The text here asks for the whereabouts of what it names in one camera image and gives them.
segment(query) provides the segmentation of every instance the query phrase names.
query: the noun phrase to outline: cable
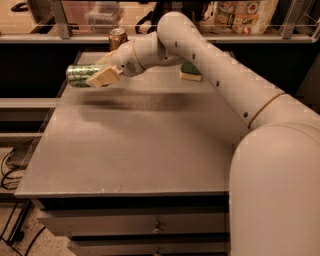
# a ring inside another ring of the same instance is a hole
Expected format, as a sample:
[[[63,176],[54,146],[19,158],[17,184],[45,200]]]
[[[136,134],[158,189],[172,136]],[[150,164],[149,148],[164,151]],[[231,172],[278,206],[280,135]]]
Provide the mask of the cable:
[[[35,237],[32,239],[31,243],[28,246],[28,249],[26,250],[26,253],[24,256],[28,256],[33,244],[36,242],[37,238],[41,235],[41,233],[46,229],[46,227],[43,227],[39,230],[39,232],[35,235]]]
[[[7,246],[9,246],[12,250],[14,250],[17,254],[19,254],[19,256],[23,256],[21,252],[19,252],[16,248],[14,248],[13,246],[9,245],[8,242],[1,237],[1,240],[4,241],[6,243]]]
[[[0,166],[0,169],[1,169],[1,174],[2,174],[2,178],[1,178],[1,182],[0,182],[0,187],[3,187],[4,189],[6,190],[15,190],[18,185],[19,185],[19,182],[20,182],[20,179],[22,178],[22,176],[19,176],[19,177],[9,177],[10,174],[16,172],[16,171],[19,171],[19,167],[16,167],[16,168],[13,168],[13,169],[10,169],[7,173],[4,172],[3,170],[3,165],[4,165],[4,162],[8,159],[8,157],[11,155],[11,154],[14,154],[17,150],[19,150],[19,148],[25,146],[26,144],[32,142],[34,139],[31,139],[31,140],[28,140],[27,142],[19,145],[17,148],[13,148],[9,153],[7,153],[4,158],[2,159],[1,161],[1,166]]]

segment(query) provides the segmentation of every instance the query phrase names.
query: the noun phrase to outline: aluminum can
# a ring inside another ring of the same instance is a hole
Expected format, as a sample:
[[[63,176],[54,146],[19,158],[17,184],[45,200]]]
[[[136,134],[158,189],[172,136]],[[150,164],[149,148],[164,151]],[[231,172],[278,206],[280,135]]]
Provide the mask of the aluminum can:
[[[128,41],[128,36],[123,28],[114,28],[109,32],[110,51],[117,50],[120,45]]]
[[[78,64],[67,68],[66,76],[72,87],[90,87],[86,80],[101,69],[102,65]]]

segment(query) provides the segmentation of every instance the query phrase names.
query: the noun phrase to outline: green can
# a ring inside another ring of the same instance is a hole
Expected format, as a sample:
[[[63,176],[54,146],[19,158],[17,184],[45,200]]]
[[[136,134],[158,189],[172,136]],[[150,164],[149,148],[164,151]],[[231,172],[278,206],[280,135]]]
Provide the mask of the green can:
[[[98,72],[103,65],[78,64],[70,65],[67,68],[67,80],[72,87],[90,87],[86,80],[94,73]]]

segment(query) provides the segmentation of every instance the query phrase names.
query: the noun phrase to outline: drawer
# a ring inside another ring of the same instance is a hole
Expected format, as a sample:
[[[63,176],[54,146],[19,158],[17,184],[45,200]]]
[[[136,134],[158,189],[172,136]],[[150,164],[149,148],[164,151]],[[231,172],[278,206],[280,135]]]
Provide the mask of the drawer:
[[[229,232],[229,215],[214,208],[43,211],[38,219],[57,236]]]
[[[164,237],[135,240],[70,241],[68,248],[78,256],[108,255],[181,255],[227,254],[230,251],[228,237]]]

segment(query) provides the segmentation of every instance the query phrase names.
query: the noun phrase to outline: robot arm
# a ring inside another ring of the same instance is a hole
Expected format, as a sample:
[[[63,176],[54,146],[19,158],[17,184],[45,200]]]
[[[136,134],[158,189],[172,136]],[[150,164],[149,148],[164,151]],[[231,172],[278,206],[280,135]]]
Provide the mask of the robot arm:
[[[320,255],[320,118],[282,90],[206,42],[178,12],[158,32],[113,54],[134,76],[182,56],[252,130],[231,164],[233,256]]]

